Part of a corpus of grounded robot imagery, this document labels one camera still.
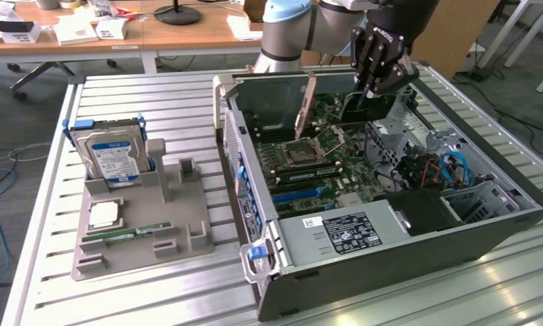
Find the chair wheel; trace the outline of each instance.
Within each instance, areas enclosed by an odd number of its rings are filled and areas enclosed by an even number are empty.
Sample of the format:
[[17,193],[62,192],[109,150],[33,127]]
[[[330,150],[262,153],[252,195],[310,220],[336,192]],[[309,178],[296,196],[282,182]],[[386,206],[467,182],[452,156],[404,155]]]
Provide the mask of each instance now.
[[117,63],[116,63],[116,61],[113,61],[113,60],[106,60],[105,61],[105,64],[110,67],[110,68],[116,68],[117,67]]
[[26,93],[25,92],[13,92],[13,98],[17,101],[25,101],[26,100]]
[[21,70],[21,68],[18,67],[18,65],[15,65],[14,63],[7,63],[7,64],[6,64],[6,68],[7,68],[13,73],[17,73],[17,72]]

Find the power supply label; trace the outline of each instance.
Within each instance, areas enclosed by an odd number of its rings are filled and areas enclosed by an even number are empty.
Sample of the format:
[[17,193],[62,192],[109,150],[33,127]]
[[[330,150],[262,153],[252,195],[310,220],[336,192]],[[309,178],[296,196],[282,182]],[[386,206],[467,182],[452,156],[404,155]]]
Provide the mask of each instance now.
[[364,212],[324,219],[324,228],[334,251],[340,255],[381,245],[380,237]]

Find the metal workbench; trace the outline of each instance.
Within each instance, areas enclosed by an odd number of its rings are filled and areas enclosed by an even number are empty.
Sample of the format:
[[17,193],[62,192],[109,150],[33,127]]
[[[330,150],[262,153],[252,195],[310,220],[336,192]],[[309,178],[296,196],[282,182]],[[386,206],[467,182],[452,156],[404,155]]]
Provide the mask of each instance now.
[[[258,325],[212,127],[212,78],[201,71],[88,77],[69,85],[29,222],[2,325]],[[543,161],[456,88],[427,68],[420,79],[543,190]],[[444,119],[423,98],[419,111]],[[148,137],[166,141],[165,164],[201,166],[216,249],[212,254],[93,280],[69,278],[84,166],[61,120],[141,113]],[[543,221],[475,262],[304,311],[265,325],[543,325]]]

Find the blue hard drive label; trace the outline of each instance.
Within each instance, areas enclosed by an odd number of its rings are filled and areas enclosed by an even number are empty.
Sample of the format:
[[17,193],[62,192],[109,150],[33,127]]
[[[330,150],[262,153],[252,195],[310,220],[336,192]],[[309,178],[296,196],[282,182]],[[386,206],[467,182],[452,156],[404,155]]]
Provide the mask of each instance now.
[[92,153],[104,179],[113,183],[132,184],[140,175],[136,159],[129,156],[129,141],[114,141],[92,145]]

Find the desk lamp base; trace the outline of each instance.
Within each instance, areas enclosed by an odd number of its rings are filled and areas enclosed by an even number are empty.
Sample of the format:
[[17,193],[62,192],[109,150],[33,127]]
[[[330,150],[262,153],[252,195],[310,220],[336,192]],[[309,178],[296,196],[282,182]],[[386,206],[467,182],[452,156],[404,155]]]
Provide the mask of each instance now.
[[198,10],[185,7],[184,5],[178,6],[178,11],[173,10],[170,5],[160,7],[154,10],[156,19],[168,24],[168,25],[189,25],[200,20],[201,14]]

